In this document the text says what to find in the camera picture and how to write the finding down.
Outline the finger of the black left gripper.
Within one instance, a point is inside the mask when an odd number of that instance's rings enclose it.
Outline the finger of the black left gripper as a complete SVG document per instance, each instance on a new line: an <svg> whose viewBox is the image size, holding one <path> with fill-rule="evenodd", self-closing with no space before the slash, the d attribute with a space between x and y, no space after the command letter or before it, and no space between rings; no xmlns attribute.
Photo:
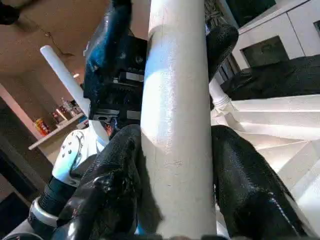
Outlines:
<svg viewBox="0 0 320 240"><path fill-rule="evenodd" d="M208 81L211 82L225 59L232 53L239 39L238 30L230 24L213 28L206 35Z"/></svg>

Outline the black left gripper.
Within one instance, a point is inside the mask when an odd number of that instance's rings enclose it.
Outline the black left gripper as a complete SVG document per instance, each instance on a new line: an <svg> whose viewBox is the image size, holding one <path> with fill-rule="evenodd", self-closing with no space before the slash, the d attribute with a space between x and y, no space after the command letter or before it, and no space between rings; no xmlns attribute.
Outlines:
<svg viewBox="0 0 320 240"><path fill-rule="evenodd" d="M140 120L147 41L127 35L131 19L130 0L110 1L88 42L83 97L90 120Z"/></svg>

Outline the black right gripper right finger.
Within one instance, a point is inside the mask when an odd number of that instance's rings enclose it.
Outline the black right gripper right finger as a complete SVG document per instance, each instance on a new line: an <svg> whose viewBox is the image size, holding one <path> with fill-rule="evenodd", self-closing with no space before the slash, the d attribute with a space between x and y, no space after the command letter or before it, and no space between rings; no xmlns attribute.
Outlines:
<svg viewBox="0 0 320 240"><path fill-rule="evenodd" d="M306 237L295 200L253 145L225 125L211 127L216 200L231 237Z"/></svg>

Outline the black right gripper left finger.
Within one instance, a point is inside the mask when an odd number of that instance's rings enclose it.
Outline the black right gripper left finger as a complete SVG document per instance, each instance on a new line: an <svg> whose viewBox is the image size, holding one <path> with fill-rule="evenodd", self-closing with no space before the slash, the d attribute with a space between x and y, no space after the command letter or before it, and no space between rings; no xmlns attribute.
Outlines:
<svg viewBox="0 0 320 240"><path fill-rule="evenodd" d="M122 128L97 155L59 214L56 239L103 240L135 233L140 154L140 126Z"/></svg>

